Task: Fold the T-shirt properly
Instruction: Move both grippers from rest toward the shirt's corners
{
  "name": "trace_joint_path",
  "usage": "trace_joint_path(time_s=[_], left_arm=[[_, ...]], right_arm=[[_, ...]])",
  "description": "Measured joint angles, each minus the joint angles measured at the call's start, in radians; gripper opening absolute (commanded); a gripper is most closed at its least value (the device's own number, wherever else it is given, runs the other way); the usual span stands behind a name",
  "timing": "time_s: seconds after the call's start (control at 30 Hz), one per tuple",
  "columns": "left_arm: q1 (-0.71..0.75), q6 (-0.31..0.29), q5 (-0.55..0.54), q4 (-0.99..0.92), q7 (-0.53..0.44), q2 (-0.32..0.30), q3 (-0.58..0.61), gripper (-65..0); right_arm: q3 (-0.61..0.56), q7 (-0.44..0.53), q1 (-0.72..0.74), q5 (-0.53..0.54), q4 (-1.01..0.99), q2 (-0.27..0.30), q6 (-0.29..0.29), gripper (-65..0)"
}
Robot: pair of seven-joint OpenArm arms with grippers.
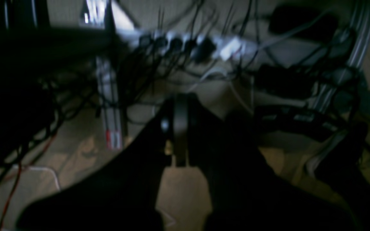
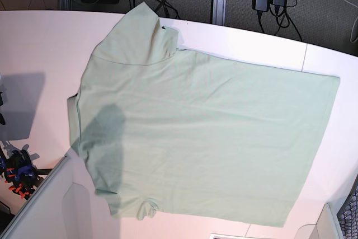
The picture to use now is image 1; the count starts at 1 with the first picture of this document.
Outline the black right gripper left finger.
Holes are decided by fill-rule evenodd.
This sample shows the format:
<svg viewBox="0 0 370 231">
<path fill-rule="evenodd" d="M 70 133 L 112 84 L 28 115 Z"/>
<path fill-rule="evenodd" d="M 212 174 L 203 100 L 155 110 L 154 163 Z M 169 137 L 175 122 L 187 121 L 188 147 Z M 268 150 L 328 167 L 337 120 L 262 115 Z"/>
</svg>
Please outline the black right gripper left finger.
<svg viewBox="0 0 370 231">
<path fill-rule="evenodd" d="M 132 143 L 100 170 L 27 206 L 18 231 L 163 231 L 163 171 L 185 157 L 189 94 L 167 99 Z"/>
</svg>

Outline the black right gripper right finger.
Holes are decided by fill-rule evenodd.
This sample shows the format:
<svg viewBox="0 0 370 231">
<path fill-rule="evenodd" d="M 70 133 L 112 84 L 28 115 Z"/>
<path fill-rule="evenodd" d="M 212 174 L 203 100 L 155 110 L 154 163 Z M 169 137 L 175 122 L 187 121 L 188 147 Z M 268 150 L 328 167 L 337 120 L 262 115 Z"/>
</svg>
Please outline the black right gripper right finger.
<svg viewBox="0 0 370 231">
<path fill-rule="evenodd" d="M 354 231 L 351 215 L 280 178 L 256 141 L 252 119 L 224 120 L 188 95 L 189 161 L 207 179 L 206 231 Z"/>
</svg>

